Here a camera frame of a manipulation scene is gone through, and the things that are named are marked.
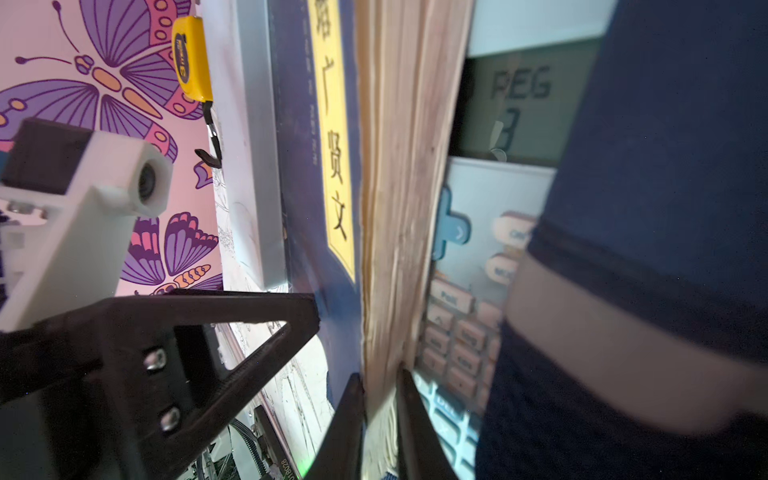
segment book cover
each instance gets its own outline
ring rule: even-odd
[[[286,267],[315,293],[337,405],[360,371],[362,165],[352,0],[270,0]]]

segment yellow tape measure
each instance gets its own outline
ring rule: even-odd
[[[174,22],[174,64],[181,89],[189,98],[212,101],[208,57],[205,52],[203,19],[181,17]]]

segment yellow label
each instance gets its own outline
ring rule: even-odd
[[[346,125],[339,0],[307,0],[315,63],[315,93],[323,159],[328,247],[355,282],[352,172]]]

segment chinese character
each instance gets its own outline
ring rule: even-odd
[[[331,18],[328,12],[328,0],[315,0],[317,10],[317,33],[323,34],[323,40],[331,35]]]
[[[344,241],[346,242],[346,232],[344,231],[344,227],[341,226],[342,219],[344,218],[344,203],[339,199],[339,191],[336,191],[336,196],[331,197],[333,201],[336,202],[336,219],[339,221],[336,226],[333,228],[334,230],[341,230],[342,237],[344,237]]]
[[[323,67],[323,92],[326,94],[326,114],[328,114],[328,86],[326,85],[326,70],[333,66],[333,59],[326,55],[326,66]]]
[[[341,148],[339,148],[339,133],[333,130],[328,131],[328,146],[331,150],[331,178],[339,177],[339,182],[344,183],[341,178]]]

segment butterfly illustration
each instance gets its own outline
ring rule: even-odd
[[[219,237],[198,230],[197,226],[197,217],[189,212],[173,215],[168,221],[161,245],[159,219],[139,217],[131,234],[131,245],[120,278],[140,285],[161,285],[167,271],[173,281],[159,286],[153,295],[188,287],[222,290],[221,275],[195,283],[210,270],[210,265],[193,265],[219,244]]]
[[[51,6],[73,58],[15,61],[64,62],[83,75],[82,81],[40,80],[0,91],[0,150],[10,149],[22,120],[37,117],[142,138],[175,161],[176,142],[157,121],[164,114],[188,120],[203,116],[200,102],[182,92],[172,49],[164,46],[170,43],[174,20],[189,14],[190,0],[80,0],[85,29],[101,62],[80,55],[61,20],[61,4],[53,1]],[[100,94],[98,86],[109,93]]]

